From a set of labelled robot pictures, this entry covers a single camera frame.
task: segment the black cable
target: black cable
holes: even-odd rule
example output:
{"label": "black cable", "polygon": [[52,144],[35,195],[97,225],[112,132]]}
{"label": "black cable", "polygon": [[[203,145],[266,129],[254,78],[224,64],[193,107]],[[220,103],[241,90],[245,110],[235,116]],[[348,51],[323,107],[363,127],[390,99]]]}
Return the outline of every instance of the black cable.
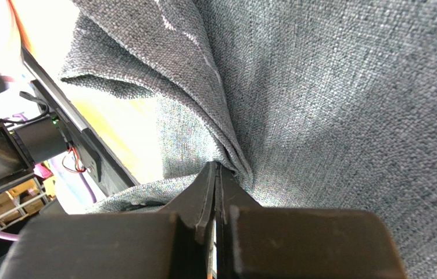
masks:
{"label": "black cable", "polygon": [[13,121],[13,120],[8,120],[8,119],[0,119],[0,123],[26,124],[26,123],[33,122],[33,121],[36,121],[38,119],[41,119],[41,118],[45,117],[49,113],[48,105],[43,100],[40,100],[40,99],[38,99],[36,97],[33,97],[31,94],[29,94],[27,92],[24,92],[24,91],[20,91],[19,92],[19,96],[23,97],[24,99],[26,99],[28,101],[32,101],[32,102],[38,103],[40,105],[43,105],[43,106],[45,106],[45,109],[40,113],[40,115],[38,115],[37,117],[34,117],[32,119],[19,120],[19,121]]}

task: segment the light wood surface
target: light wood surface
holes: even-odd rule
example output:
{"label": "light wood surface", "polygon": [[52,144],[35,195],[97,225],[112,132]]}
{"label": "light wood surface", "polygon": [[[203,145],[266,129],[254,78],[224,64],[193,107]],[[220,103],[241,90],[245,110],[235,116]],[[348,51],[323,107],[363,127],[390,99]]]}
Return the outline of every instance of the light wood surface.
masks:
{"label": "light wood surface", "polygon": [[[27,46],[56,78],[70,49],[78,9],[68,0],[11,0]],[[154,99],[116,99],[57,82],[72,104],[140,183],[163,179]]]}

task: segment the folded cloth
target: folded cloth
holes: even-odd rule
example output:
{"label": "folded cloth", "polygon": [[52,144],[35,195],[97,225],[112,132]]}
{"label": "folded cloth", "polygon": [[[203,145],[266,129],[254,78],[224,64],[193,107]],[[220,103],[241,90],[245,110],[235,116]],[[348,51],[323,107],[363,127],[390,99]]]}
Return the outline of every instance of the folded cloth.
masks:
{"label": "folded cloth", "polygon": [[369,210],[437,278],[437,0],[74,3],[63,81],[158,96],[165,178],[214,159],[263,205]]}

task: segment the black cylinder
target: black cylinder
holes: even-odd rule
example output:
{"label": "black cylinder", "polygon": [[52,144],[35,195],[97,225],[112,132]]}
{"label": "black cylinder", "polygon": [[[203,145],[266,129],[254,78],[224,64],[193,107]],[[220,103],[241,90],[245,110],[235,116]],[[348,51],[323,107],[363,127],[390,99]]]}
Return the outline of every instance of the black cylinder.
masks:
{"label": "black cylinder", "polygon": [[67,143],[50,117],[14,129],[14,139],[33,163],[41,163],[67,150]]}

